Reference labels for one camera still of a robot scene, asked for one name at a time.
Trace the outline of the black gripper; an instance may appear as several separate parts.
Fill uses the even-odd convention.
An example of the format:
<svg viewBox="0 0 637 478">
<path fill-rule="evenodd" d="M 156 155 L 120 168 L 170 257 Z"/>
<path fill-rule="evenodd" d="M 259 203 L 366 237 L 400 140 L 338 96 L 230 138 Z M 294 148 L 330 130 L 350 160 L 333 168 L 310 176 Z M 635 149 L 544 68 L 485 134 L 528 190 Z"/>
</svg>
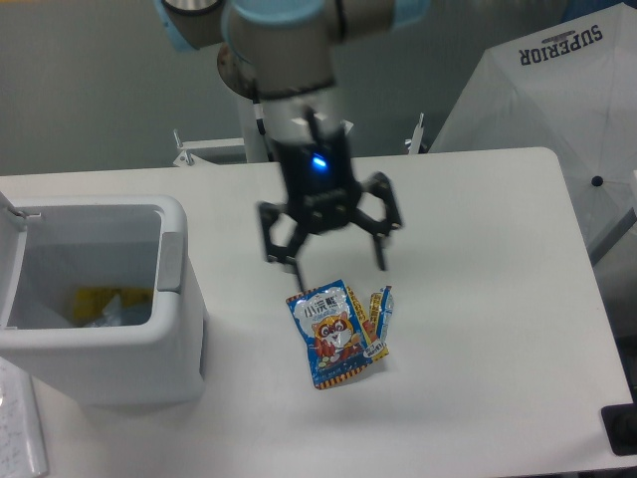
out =
<svg viewBox="0 0 637 478">
<path fill-rule="evenodd" d="M 352 222 L 370 235 L 376 265 L 387 271 L 386 242 L 403 227 L 389 177 L 377 171 L 358 184 L 342 127 L 318 142 L 275 140 L 273 149 L 288 200 L 257 204 L 265 260 L 280 264 L 295 277 L 297 290 L 304 292 L 307 285 L 298 255 L 309 233 L 321 234 Z M 367 196 L 378 202 L 375 217 L 357 205 Z"/>
</svg>

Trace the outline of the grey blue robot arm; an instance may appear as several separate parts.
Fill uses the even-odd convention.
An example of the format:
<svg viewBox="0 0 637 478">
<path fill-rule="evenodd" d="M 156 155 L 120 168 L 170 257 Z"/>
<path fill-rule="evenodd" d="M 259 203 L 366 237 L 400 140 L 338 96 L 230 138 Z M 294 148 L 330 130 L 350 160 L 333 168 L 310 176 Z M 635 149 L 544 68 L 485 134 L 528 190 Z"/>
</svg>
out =
<svg viewBox="0 0 637 478">
<path fill-rule="evenodd" d="M 263 110 L 265 136 L 287 199 L 258 206 L 268 262 L 300 273 L 298 254 L 312 235 L 356 225 L 384 243 L 403 221 L 389 178 L 356 179 L 336 96 L 335 46 L 420 20 L 425 1 L 159 1 L 173 46 L 218 46 L 226 85 Z"/>
</svg>

